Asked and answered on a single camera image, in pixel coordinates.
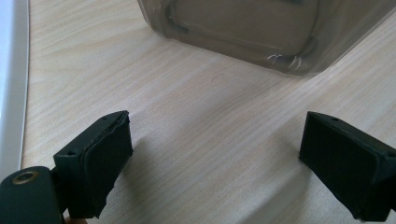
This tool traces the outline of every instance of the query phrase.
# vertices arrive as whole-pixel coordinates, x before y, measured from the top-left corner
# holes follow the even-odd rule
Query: hole in bracket
[[[29,183],[30,181],[34,180],[36,177],[38,177],[37,171],[26,171],[20,175],[17,175],[15,178],[13,178],[12,183],[14,185],[26,184],[26,183]]]

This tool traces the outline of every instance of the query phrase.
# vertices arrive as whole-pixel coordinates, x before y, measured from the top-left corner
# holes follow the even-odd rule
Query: wooden table
[[[396,147],[396,15],[317,76],[155,34],[134,1],[31,1],[23,166],[130,112],[134,155],[89,223],[359,223],[298,160],[307,111]],[[391,212],[388,223],[395,223]]]

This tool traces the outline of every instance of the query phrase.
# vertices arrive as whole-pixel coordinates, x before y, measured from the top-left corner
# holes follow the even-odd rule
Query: clear plastic box
[[[396,0],[138,0],[152,29],[283,73],[317,74],[396,8]]]

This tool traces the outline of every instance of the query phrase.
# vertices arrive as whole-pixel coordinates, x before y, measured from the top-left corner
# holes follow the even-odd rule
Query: transparent plastic container
[[[396,0],[138,2],[167,38],[295,75],[324,71],[396,8]]]

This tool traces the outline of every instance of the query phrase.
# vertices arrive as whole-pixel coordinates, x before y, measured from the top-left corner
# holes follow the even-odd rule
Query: light wood grain surface
[[[30,4],[23,166],[130,112],[134,155],[89,223],[359,223],[298,152],[308,110],[396,147],[396,15],[296,77],[164,39],[135,0]]]

